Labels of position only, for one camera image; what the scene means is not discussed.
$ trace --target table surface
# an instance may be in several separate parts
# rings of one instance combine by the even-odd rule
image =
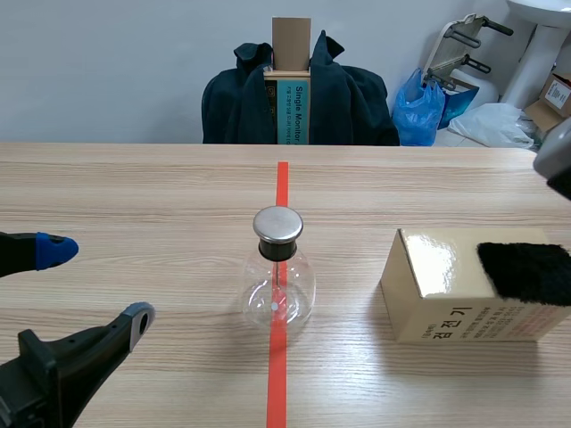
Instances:
[[[571,322],[539,343],[404,345],[378,282],[397,227],[541,226],[571,246],[571,202],[510,149],[0,144],[5,232],[71,236],[80,253],[0,283],[0,361],[157,308],[152,329],[78,427],[266,423],[269,338],[244,323],[252,218],[290,161],[300,248],[318,278],[288,348],[290,427],[568,427]]]

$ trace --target metal lid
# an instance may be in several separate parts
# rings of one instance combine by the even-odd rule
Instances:
[[[302,234],[303,220],[290,208],[268,207],[254,217],[253,230],[266,243],[292,243]]]

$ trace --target black fabric pad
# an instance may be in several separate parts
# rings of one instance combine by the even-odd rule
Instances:
[[[571,306],[571,256],[558,245],[480,243],[478,255],[498,294],[523,302]]]

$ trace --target dark jacket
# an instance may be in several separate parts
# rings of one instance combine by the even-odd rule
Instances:
[[[310,144],[399,145],[385,82],[370,71],[334,62],[342,52],[322,31],[311,59]],[[264,83],[271,46],[245,44],[234,54],[236,69],[220,73],[204,91],[203,142],[273,144]]]

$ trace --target glass bottle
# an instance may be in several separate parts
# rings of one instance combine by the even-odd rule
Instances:
[[[260,244],[244,265],[242,311],[261,327],[273,319],[298,328],[315,302],[315,274],[296,243],[302,217],[287,207],[268,207],[256,214],[253,230]]]

